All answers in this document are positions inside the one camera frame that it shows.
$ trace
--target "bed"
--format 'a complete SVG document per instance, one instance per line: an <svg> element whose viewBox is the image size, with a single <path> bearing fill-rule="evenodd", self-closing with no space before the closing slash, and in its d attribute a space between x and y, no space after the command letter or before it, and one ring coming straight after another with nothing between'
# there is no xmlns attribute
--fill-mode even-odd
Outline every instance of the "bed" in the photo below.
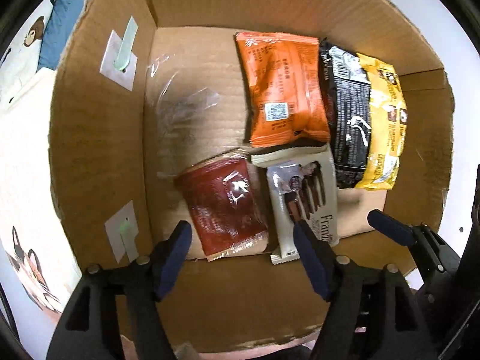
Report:
<svg viewBox="0 0 480 360"><path fill-rule="evenodd" d="M0 60L0 114L40 69L57 69L84 1L43 0L25 21Z"/></svg>
<svg viewBox="0 0 480 360"><path fill-rule="evenodd" d="M83 5L43 0L0 60L0 239L28 297L54 322L81 272L50 193L50 106Z"/></svg>

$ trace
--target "screw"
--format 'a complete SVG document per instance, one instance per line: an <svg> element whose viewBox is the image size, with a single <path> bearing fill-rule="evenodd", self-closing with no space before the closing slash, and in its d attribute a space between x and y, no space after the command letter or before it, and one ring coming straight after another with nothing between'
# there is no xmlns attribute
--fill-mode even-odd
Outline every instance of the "screw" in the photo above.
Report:
<svg viewBox="0 0 480 360"><path fill-rule="evenodd" d="M135 261L137 262L138 265L144 266L145 264L148 264L150 262L150 257L140 256L140 257L137 257Z"/></svg>
<svg viewBox="0 0 480 360"><path fill-rule="evenodd" d="M398 267L395 264L388 264L387 271L391 274L396 274L398 272Z"/></svg>
<svg viewBox="0 0 480 360"><path fill-rule="evenodd" d="M337 256L336 260L337 260L337 263L343 266L350 264L350 259L347 256L339 255Z"/></svg>
<svg viewBox="0 0 480 360"><path fill-rule="evenodd" d="M92 264L87 268L87 272L91 275L96 274L100 270L100 266L98 264Z"/></svg>

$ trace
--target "orange snack package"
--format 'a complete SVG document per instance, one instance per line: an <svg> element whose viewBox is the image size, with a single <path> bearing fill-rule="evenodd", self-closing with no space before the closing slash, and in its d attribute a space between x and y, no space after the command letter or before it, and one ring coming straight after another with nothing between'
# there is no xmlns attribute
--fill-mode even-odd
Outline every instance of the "orange snack package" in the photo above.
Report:
<svg viewBox="0 0 480 360"><path fill-rule="evenodd" d="M236 40L253 108L251 145L300 137L329 142L318 84L319 40L280 32L239 32Z"/></svg>

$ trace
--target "food package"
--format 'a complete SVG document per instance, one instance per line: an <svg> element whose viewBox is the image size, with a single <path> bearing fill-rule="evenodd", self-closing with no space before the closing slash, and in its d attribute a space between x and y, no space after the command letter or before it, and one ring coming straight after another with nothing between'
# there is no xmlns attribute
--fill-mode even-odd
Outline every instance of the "food package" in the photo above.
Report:
<svg viewBox="0 0 480 360"><path fill-rule="evenodd" d="M392 65L322 41L320 84L340 188L389 190L397 178L407 107Z"/></svg>
<svg viewBox="0 0 480 360"><path fill-rule="evenodd" d="M391 190L397 179L407 132L407 105L400 80L391 64L357 53L371 82L372 135L367 167L357 188Z"/></svg>
<svg viewBox="0 0 480 360"><path fill-rule="evenodd" d="M329 142L318 83L318 39L239 32L236 40L253 109L251 145L275 146L300 137Z"/></svg>
<svg viewBox="0 0 480 360"><path fill-rule="evenodd" d="M175 179L208 261L231 256L268 239L255 201L243 150L234 150L186 169Z"/></svg>
<svg viewBox="0 0 480 360"><path fill-rule="evenodd" d="M335 166L328 144L253 155L251 162L267 168L279 244L270 256L273 264L299 258L293 225L302 219L316 238L338 243Z"/></svg>

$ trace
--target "yellow snack package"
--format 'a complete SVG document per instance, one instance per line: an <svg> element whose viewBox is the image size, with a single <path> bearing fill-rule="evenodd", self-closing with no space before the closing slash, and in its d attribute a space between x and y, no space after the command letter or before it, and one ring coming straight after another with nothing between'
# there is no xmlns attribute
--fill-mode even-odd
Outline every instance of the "yellow snack package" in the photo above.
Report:
<svg viewBox="0 0 480 360"><path fill-rule="evenodd" d="M397 179L407 130L407 105L391 64L357 52L371 83L371 138L367 166L355 188L391 190Z"/></svg>

